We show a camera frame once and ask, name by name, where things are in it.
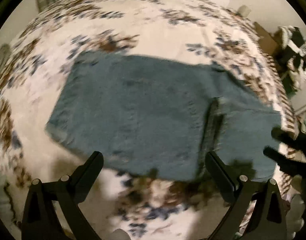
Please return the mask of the blue denim pants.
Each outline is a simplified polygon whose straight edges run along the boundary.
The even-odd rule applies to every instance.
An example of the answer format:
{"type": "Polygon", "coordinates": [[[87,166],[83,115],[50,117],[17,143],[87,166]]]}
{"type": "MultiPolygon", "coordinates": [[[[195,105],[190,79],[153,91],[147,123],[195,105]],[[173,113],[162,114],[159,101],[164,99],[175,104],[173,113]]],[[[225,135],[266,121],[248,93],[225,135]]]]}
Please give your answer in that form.
{"type": "Polygon", "coordinates": [[[227,165],[246,163],[257,181],[274,174],[263,155],[278,111],[217,64],[138,55],[80,54],[46,125],[74,154],[99,151],[108,168],[192,181],[214,148],[227,165]]]}

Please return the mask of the floral cream bed blanket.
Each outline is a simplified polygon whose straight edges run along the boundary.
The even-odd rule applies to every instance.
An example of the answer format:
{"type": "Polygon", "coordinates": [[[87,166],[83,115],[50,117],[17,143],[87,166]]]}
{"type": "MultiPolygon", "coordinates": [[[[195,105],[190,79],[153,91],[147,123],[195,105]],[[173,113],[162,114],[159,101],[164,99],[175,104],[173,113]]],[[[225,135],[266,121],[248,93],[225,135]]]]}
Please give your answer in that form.
{"type": "MultiPolygon", "coordinates": [[[[16,239],[32,181],[58,181],[91,155],[46,131],[75,59],[88,51],[217,64],[278,111],[279,126],[294,129],[271,56],[234,11],[208,0],[60,0],[0,47],[0,219],[16,239]]],[[[275,165],[271,178],[286,197],[289,176],[275,165]]],[[[196,179],[175,181],[104,165],[79,207],[102,239],[208,238],[228,210],[204,166],[196,179]]]]}

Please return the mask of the black and white clothes pile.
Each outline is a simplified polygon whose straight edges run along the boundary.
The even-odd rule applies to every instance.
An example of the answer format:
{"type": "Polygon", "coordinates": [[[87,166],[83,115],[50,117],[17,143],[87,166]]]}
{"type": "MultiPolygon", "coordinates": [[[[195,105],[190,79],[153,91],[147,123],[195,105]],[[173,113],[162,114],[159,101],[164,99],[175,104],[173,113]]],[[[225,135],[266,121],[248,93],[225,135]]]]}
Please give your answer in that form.
{"type": "Polygon", "coordinates": [[[278,44],[273,58],[287,96],[294,96],[306,83],[306,38],[298,27],[279,26],[273,36],[278,44]]]}

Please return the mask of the brown cardboard box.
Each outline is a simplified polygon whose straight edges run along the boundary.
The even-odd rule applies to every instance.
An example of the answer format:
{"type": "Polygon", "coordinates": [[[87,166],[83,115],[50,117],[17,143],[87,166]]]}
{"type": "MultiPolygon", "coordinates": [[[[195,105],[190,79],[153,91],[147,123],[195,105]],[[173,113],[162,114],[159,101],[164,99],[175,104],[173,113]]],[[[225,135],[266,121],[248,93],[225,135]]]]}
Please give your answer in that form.
{"type": "Polygon", "coordinates": [[[257,36],[259,37],[258,44],[261,50],[270,56],[275,56],[280,50],[280,45],[273,39],[273,37],[268,33],[261,25],[254,22],[255,30],[257,36]]]}

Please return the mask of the white box on bed edge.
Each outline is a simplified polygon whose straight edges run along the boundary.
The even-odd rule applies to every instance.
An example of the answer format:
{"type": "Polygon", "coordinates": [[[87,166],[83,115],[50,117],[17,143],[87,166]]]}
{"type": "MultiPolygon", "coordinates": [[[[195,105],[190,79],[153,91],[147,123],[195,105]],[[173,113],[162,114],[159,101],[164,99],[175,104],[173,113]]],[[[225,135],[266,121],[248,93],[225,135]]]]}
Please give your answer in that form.
{"type": "Polygon", "coordinates": [[[237,14],[244,18],[247,18],[251,12],[252,10],[246,5],[241,5],[237,10],[237,14]]]}

